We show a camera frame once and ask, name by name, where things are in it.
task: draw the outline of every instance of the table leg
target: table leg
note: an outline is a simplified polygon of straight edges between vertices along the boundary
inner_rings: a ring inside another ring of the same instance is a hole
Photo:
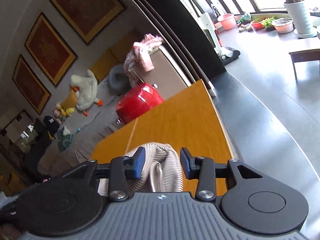
[[[296,66],[294,65],[294,60],[293,60],[292,56],[291,56],[291,60],[292,60],[292,65],[293,65],[294,77],[297,80]]]

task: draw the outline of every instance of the pink fabric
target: pink fabric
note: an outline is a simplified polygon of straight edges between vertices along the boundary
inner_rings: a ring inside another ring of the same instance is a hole
[[[163,39],[158,36],[153,36],[151,34],[145,34],[144,39],[140,42],[134,42],[131,51],[127,54],[124,62],[124,70],[126,75],[129,77],[131,86],[135,86],[139,80],[131,75],[129,70],[135,66],[136,63],[148,72],[153,70],[155,67],[151,61],[149,52],[159,47],[162,44]]]

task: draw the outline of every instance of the white plastic container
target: white plastic container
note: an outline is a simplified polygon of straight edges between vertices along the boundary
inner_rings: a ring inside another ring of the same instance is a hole
[[[278,33],[289,33],[293,31],[293,20],[291,18],[280,18],[271,23]]]
[[[296,28],[294,33],[299,38],[311,38],[317,36],[317,30],[312,26],[310,12],[305,5],[304,0],[296,3],[284,3],[283,5],[294,22],[294,27]]]

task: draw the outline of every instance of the shoe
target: shoe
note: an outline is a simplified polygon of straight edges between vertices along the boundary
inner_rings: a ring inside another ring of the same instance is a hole
[[[246,25],[246,29],[247,29],[247,31],[252,31],[253,29],[252,29],[252,25],[251,24],[247,24]]]
[[[246,27],[245,25],[241,25],[241,26],[238,28],[238,30],[239,30],[240,33],[241,33],[241,32],[244,32],[246,29],[247,29],[247,27]]]

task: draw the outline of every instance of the wooden table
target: wooden table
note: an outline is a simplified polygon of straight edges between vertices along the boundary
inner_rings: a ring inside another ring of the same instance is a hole
[[[227,163],[232,158],[216,109],[202,81],[102,140],[91,158],[109,163],[112,158],[147,142],[168,143],[178,154],[182,147],[187,147],[194,156],[207,156],[218,163]],[[194,194],[197,180],[184,177],[183,183],[184,191]],[[225,192],[225,180],[217,179],[217,194]]]
[[[320,40],[318,37],[287,41],[294,76],[297,79],[295,63],[320,60]]]

